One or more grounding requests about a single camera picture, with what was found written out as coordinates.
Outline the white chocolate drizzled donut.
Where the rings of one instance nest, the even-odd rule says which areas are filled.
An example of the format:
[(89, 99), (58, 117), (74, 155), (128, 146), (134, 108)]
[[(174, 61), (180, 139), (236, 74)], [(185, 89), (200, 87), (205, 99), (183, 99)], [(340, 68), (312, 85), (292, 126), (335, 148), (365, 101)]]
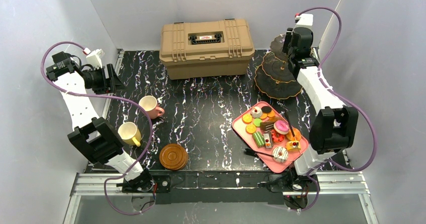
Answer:
[(284, 163), (287, 161), (289, 153), (284, 147), (277, 146), (273, 149), (272, 156), (275, 162)]

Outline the black three tier cake stand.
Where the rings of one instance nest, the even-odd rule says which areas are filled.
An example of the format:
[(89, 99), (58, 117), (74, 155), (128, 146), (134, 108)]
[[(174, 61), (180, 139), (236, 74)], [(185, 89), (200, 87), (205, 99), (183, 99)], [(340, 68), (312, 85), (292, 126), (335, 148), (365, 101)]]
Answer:
[(261, 64), (255, 70), (255, 85), (269, 98), (285, 100), (296, 97), (302, 92), (302, 86), (289, 71), (287, 56), (282, 52), (285, 35), (274, 38)]

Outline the metal tongs black handle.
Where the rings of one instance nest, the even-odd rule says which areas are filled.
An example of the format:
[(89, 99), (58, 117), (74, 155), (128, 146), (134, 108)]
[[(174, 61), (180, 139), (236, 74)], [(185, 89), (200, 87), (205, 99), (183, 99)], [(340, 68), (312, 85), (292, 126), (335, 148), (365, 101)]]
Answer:
[[(287, 111), (285, 111), (284, 112), (284, 119), (283, 119), (283, 121), (286, 121), (288, 124), (289, 124), (289, 127), (290, 127), (290, 130), (292, 130), (292, 124), (291, 124), (291, 121), (290, 121), (290, 119), (289, 119), (289, 116), (288, 116), (288, 112)], [(286, 135), (285, 135), (285, 140), (282, 142), (282, 143), (280, 143), (280, 144), (273, 144), (273, 147), (271, 148), (271, 149), (266, 149), (265, 147), (262, 147), (262, 148), (258, 148), (257, 146), (256, 146), (256, 144), (255, 144), (255, 147), (256, 147), (256, 149), (253, 149), (253, 148), (246, 148), (245, 149), (245, 154), (247, 154), (247, 155), (251, 155), (251, 156), (256, 156), (256, 155), (263, 155), (263, 156), (268, 156), (268, 157), (271, 157), (272, 159), (273, 159), (273, 156), (272, 156), (272, 151), (273, 151), (273, 149), (275, 148), (275, 147), (277, 147), (277, 146), (282, 146), (282, 147), (285, 147), (285, 144), (288, 142), (289, 140), (286, 138)], [(295, 155), (295, 154), (298, 154), (298, 155), (301, 155), (301, 145), (300, 145), (300, 151), (299, 152), (296, 152), (296, 151), (294, 151), (294, 152), (288, 152), (289, 153), (289, 156), (288, 156), (288, 159), (287, 159), (287, 161), (286, 162), (289, 162), (289, 161), (292, 161), (292, 159), (290, 158), (291, 156), (293, 156), (293, 155)]]

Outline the white cherry cake slice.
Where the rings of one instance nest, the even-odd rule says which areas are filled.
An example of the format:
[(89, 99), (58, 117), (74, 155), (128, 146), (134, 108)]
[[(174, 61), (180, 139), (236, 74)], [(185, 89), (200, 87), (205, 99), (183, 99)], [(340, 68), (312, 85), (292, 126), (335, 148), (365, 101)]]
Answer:
[(272, 141), (272, 136), (270, 132), (264, 133), (263, 134), (263, 138), (264, 138), (264, 147), (266, 149), (271, 149), (273, 147), (273, 141)]

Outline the green layered cake slice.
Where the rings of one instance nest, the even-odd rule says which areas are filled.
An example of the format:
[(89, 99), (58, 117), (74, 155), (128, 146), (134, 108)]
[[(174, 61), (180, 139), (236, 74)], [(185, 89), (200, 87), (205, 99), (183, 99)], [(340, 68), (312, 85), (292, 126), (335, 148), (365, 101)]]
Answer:
[(265, 140), (263, 134), (261, 132), (255, 132), (252, 134), (252, 138), (258, 148), (262, 148), (265, 146)]

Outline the yellow roll cake with cherry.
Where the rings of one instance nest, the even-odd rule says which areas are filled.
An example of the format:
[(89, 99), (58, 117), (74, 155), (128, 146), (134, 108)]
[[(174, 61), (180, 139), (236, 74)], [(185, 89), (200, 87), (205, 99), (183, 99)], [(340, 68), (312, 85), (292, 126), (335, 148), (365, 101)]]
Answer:
[(299, 152), (300, 151), (300, 145), (299, 141), (288, 141), (285, 144), (285, 148), (288, 152)]

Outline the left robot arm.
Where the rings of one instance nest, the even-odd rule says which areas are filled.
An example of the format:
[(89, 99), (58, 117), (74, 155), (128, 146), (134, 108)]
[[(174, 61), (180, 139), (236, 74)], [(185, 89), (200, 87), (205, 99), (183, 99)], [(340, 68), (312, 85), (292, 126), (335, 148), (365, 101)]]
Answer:
[(67, 135), (70, 143), (89, 162), (108, 165), (124, 174), (124, 182), (120, 184), (123, 190), (149, 189), (154, 182), (149, 171), (123, 149), (124, 144), (141, 146), (138, 127), (126, 122), (116, 130), (96, 113), (85, 96), (87, 89), (98, 96), (125, 89), (113, 65), (96, 63), (85, 70), (78, 57), (65, 52), (54, 54), (52, 59), (54, 64), (47, 67), (46, 75), (56, 86), (66, 89), (62, 96), (72, 121), (73, 131)]

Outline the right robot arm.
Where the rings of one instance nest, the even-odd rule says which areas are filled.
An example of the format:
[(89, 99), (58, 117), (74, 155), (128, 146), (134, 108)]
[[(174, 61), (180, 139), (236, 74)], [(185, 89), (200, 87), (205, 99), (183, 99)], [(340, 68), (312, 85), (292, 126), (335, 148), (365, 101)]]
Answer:
[(306, 27), (289, 28), (283, 53), (288, 69), (309, 96), (316, 117), (309, 131), (309, 146), (295, 163), (298, 175), (312, 175), (319, 165), (353, 145), (359, 113), (331, 93), (320, 79), (319, 62), (311, 57), (313, 32)]

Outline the orange sugared bun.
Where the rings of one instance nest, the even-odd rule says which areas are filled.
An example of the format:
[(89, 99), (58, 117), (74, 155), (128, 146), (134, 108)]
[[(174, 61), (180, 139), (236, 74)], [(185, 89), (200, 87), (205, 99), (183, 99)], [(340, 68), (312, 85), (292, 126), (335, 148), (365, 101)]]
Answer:
[(292, 130), (290, 130), (287, 134), (286, 134), (286, 138), (289, 141), (300, 141), (302, 138), (301, 132), (297, 129), (292, 127)]

